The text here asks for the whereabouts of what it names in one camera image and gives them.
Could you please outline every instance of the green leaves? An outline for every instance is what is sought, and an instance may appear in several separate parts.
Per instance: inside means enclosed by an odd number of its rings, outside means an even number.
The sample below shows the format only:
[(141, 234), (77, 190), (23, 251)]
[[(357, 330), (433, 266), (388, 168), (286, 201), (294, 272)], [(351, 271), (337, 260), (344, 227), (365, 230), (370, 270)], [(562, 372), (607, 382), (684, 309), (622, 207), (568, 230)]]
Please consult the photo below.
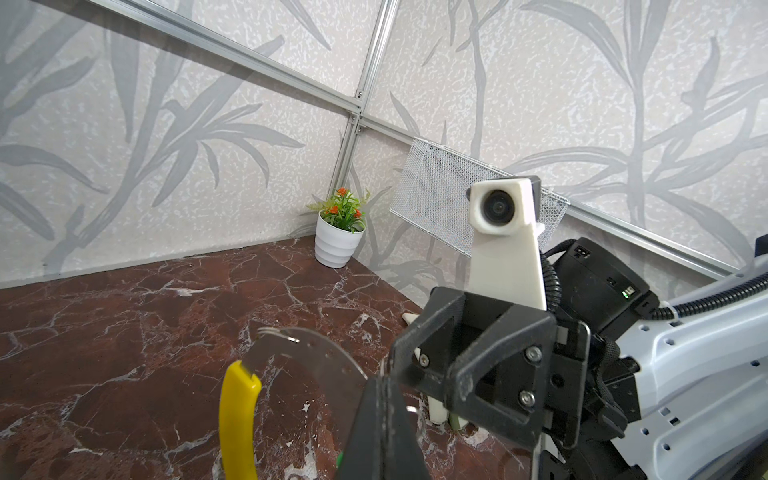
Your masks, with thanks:
[(307, 208), (319, 211), (320, 216), (329, 224), (341, 230), (349, 232), (362, 232), (366, 225), (362, 221), (365, 212), (360, 210), (370, 198), (371, 193), (366, 190), (366, 196), (360, 200), (348, 189), (338, 189), (328, 200), (307, 205)]

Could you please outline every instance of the leaf-patterned wall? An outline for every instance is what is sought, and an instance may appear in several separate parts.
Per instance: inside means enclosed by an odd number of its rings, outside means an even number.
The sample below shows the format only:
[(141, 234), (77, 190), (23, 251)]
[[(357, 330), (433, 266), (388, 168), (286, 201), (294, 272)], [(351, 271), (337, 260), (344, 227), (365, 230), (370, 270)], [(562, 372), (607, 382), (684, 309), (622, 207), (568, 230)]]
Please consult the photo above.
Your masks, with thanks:
[[(353, 191), (368, 188), (371, 201), (365, 206), (368, 230), (355, 258), (411, 300), (426, 304), (435, 286), (463, 288), (469, 261), (456, 250), (435, 240), (389, 212), (408, 145), (366, 131), (360, 137), (347, 184)], [(636, 248), (634, 245), (566, 216), (550, 241), (588, 237), (631, 265), (662, 299), (688, 293), (711, 279), (677, 263)]]
[(0, 13), (1, 284), (287, 237), (328, 188), (341, 112), (87, 2)]
[(768, 233), (768, 7), (402, 2), (369, 113), (719, 260)]
[[(175, 9), (179, 0), (154, 0)], [(185, 15), (248, 48), (277, 35), (286, 44), (271, 58), (353, 96), (381, 0), (197, 0)]]

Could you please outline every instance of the camera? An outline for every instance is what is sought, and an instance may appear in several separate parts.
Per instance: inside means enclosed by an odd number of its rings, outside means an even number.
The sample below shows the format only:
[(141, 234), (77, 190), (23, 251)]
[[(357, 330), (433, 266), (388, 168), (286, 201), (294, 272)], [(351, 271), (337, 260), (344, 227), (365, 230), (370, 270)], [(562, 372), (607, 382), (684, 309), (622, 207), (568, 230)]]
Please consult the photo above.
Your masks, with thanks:
[(506, 225), (515, 216), (515, 201), (503, 190), (493, 190), (482, 203), (482, 214), (493, 225)]
[(467, 291), (546, 310), (530, 178), (484, 180), (469, 189), (472, 261)]
[(469, 189), (469, 224), (476, 232), (508, 236), (535, 223), (533, 188), (528, 178), (485, 180)]

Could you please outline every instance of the white wall panel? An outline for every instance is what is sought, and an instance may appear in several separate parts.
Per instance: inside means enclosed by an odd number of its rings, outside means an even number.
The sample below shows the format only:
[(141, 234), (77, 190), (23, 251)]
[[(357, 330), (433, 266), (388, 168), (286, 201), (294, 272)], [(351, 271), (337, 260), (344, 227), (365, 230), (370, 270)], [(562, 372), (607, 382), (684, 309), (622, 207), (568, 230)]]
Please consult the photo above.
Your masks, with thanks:
[(282, 35), (272, 59), (344, 94), (354, 95), (380, 0), (157, 0), (248, 48)]
[(287, 237), (326, 192), (344, 115), (86, 2), (54, 6), (2, 6), (21, 34), (2, 43), (0, 284)]

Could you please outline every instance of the wire mesh basket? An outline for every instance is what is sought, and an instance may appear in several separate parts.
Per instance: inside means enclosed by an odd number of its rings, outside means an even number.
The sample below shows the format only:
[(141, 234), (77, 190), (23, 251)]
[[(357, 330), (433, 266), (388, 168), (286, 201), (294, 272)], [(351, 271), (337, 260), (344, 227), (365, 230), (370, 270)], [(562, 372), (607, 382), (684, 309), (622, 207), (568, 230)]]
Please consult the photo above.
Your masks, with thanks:
[[(415, 138), (389, 211), (470, 257), (472, 227), (466, 191), (475, 182), (510, 176), (450, 148)], [(567, 198), (541, 189), (538, 221), (546, 230), (538, 238), (539, 248), (546, 247), (570, 204)]]

